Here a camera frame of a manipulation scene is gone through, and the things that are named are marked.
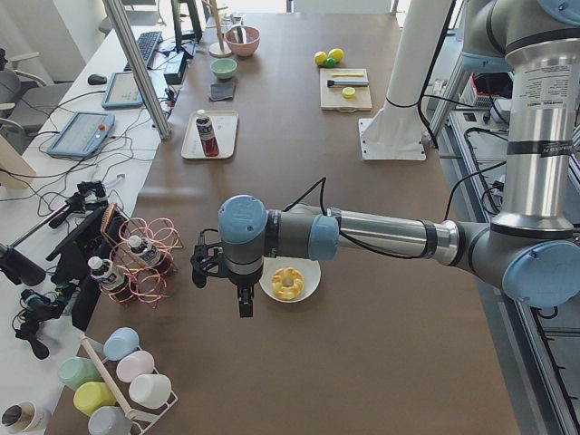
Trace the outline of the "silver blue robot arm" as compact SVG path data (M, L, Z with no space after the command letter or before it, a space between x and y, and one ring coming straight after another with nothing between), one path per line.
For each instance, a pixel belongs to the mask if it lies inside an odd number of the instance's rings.
M253 313L266 258L329 260L355 245L401 259L432 258L463 269L535 308L579 291L579 248L564 204L579 93L576 1L471 1L463 62L513 73L507 167L500 212L489 224L408 220L334 208L268 210L238 195L218 212L220 240L199 240L192 279L237 287L239 312Z

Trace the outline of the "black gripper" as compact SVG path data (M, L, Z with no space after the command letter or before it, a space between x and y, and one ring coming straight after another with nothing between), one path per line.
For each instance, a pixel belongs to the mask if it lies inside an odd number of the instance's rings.
M227 265L223 247L220 242L207 244L205 233L218 231L214 228L204 228L199 232L198 242L194 246L190 258L192 265L192 281L197 288L203 288L209 277L227 278L237 286L239 316L253 316L254 279L251 275L240 275Z

